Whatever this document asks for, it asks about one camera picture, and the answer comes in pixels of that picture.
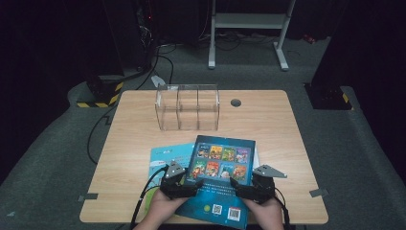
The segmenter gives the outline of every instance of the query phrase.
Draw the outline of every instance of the qr code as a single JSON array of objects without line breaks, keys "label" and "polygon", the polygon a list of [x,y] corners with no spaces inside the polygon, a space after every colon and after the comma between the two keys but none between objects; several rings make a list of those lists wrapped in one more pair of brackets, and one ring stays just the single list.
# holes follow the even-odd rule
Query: qr code
[{"label": "qr code", "polygon": [[218,214],[221,215],[221,209],[223,208],[223,206],[218,205],[218,204],[214,204],[213,205],[213,213],[214,214]]},{"label": "qr code", "polygon": [[239,221],[241,210],[238,208],[229,208],[228,219]]}]

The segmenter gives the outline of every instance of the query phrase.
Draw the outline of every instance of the blue book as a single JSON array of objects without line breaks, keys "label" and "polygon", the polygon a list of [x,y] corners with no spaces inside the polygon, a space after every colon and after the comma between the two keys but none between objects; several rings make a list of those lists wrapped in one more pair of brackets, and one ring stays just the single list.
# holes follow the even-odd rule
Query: blue book
[{"label": "blue book", "polygon": [[230,177],[241,185],[251,184],[255,144],[252,140],[197,136],[185,184],[203,179],[203,187],[176,214],[245,229],[248,208],[236,197]]},{"label": "blue book", "polygon": [[[191,162],[193,147],[194,143],[187,143],[153,148],[149,160],[148,177],[151,177],[155,172],[165,167],[165,165],[169,165],[172,160],[176,161],[183,168],[187,168]],[[163,175],[163,172],[156,175],[151,183],[149,183],[148,188],[160,186]]]}]

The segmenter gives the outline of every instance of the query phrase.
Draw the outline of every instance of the transparent container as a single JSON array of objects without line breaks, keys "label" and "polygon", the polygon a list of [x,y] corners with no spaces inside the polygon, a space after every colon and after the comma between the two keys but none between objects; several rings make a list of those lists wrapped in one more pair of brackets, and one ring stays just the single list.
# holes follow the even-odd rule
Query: transparent container
[{"label": "transparent container", "polygon": [[156,93],[161,130],[217,130],[219,106],[215,84],[165,84]]}]

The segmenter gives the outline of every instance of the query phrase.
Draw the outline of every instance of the children's book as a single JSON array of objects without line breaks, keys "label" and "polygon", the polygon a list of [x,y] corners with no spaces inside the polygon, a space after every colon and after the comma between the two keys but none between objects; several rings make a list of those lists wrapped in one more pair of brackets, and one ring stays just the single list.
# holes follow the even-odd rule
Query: children's book
[{"label": "children's book", "polygon": [[[175,146],[157,147],[151,149],[149,160],[148,178],[152,177],[161,168],[170,164],[174,160],[183,168],[187,168],[191,162],[194,143],[186,143]],[[161,179],[164,172],[158,173],[147,186],[147,193],[145,197],[146,205],[145,210],[148,211],[150,200],[155,193],[158,186],[161,185]]]},{"label": "children's book", "polygon": [[236,197],[230,177],[241,185],[251,184],[255,145],[252,140],[197,136],[184,183],[203,179],[203,187],[176,214],[245,229],[248,208]]}]

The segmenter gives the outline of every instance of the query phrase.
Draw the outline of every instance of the human hand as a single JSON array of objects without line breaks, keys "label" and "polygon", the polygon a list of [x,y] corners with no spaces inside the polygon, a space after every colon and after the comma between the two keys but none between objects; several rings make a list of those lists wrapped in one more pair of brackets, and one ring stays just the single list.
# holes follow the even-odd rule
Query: human hand
[{"label": "human hand", "polygon": [[262,204],[245,198],[242,198],[242,201],[254,214],[263,230],[283,230],[282,207],[275,198],[268,199]]},{"label": "human hand", "polygon": [[147,215],[138,223],[134,230],[158,229],[186,200],[188,200],[187,197],[170,199],[160,189],[157,189],[149,204]]}]

